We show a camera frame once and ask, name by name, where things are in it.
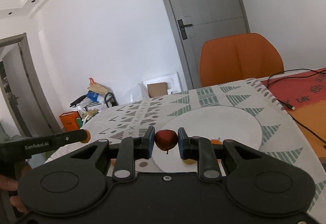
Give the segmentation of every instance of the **black door handle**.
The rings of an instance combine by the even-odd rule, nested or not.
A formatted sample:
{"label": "black door handle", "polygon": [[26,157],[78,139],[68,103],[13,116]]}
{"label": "black door handle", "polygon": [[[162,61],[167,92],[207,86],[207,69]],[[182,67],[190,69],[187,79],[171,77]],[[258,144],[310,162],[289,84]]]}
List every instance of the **black door handle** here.
{"label": "black door handle", "polygon": [[179,28],[180,28],[180,32],[181,32],[182,39],[183,39],[183,40],[188,39],[188,37],[187,37],[187,33],[186,33],[186,31],[185,31],[185,28],[186,28],[186,27],[192,27],[193,24],[187,24],[187,25],[184,25],[182,19],[180,19],[180,20],[178,20],[178,25],[179,25]]}

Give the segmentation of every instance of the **silver bolt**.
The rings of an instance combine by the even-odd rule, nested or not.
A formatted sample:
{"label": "silver bolt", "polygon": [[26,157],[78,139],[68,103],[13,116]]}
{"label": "silver bolt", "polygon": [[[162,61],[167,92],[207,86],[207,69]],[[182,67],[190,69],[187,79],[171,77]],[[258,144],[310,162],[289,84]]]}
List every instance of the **silver bolt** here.
{"label": "silver bolt", "polygon": [[130,176],[130,172],[128,170],[117,170],[115,172],[115,177],[118,178],[127,178],[128,176]]}
{"label": "silver bolt", "polygon": [[172,180],[172,177],[171,176],[164,176],[163,177],[163,180],[164,181],[171,181]]}
{"label": "silver bolt", "polygon": [[204,172],[204,176],[206,178],[218,178],[220,176],[220,173],[216,170],[207,170]]}

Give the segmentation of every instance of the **door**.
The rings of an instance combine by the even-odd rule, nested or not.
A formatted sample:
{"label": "door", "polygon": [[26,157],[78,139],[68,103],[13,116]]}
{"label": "door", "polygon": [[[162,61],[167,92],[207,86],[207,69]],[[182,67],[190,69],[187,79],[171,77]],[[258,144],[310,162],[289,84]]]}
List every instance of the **door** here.
{"label": "door", "polygon": [[239,0],[169,1],[193,87],[199,88],[198,69],[203,44],[211,39],[247,33]]}
{"label": "door", "polygon": [[52,135],[53,132],[30,87],[19,44],[6,46],[1,58],[3,61],[1,79],[5,79],[7,98],[25,136]]}

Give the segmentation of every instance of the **chair backrest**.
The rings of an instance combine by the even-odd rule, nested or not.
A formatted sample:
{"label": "chair backrest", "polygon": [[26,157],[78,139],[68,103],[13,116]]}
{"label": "chair backrest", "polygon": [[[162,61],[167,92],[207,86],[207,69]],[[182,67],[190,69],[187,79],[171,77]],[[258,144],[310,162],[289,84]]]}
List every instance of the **chair backrest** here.
{"label": "chair backrest", "polygon": [[280,54],[257,33],[207,41],[199,63],[203,87],[251,77],[267,77],[283,70]]}

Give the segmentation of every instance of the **black cable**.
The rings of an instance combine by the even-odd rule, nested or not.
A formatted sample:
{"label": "black cable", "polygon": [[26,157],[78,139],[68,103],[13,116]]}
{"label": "black cable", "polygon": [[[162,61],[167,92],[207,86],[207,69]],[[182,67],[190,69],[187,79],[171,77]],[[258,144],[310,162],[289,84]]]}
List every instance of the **black cable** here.
{"label": "black cable", "polygon": [[[275,76],[275,75],[278,75],[278,74],[281,74],[281,73],[286,73],[286,72],[292,72],[292,71],[300,71],[300,70],[307,70],[307,71],[311,71],[311,72],[315,72],[314,74],[312,75],[309,75],[309,76],[288,76],[288,77],[283,77],[283,78],[280,78],[278,80],[275,80],[271,83],[269,83],[270,79]],[[304,69],[304,68],[301,68],[301,69],[294,69],[294,70],[287,70],[287,71],[282,71],[282,72],[279,72],[279,73],[275,73],[271,76],[269,76],[268,80],[267,80],[267,85],[266,87],[269,88],[272,84],[278,82],[278,81],[282,81],[282,80],[285,80],[285,79],[294,79],[294,78],[309,78],[309,77],[312,77],[314,75],[317,75],[317,74],[325,74],[326,75],[326,70],[323,70],[321,72],[319,71],[315,71],[315,70],[311,70],[311,69]],[[295,110],[295,107],[291,104],[288,104],[288,103],[285,103],[281,100],[278,100],[281,104],[285,105],[287,108],[291,109],[291,110]],[[317,139],[319,139],[322,143],[324,143],[324,149],[326,149],[326,141],[323,140],[321,137],[319,137],[316,133],[314,133],[310,128],[306,127],[304,124],[302,124],[301,122],[299,122],[298,120],[296,120],[290,113],[288,113],[292,119],[297,123],[299,124],[300,126],[302,126],[303,128],[305,128],[306,130],[308,130],[311,134],[313,134]]]}

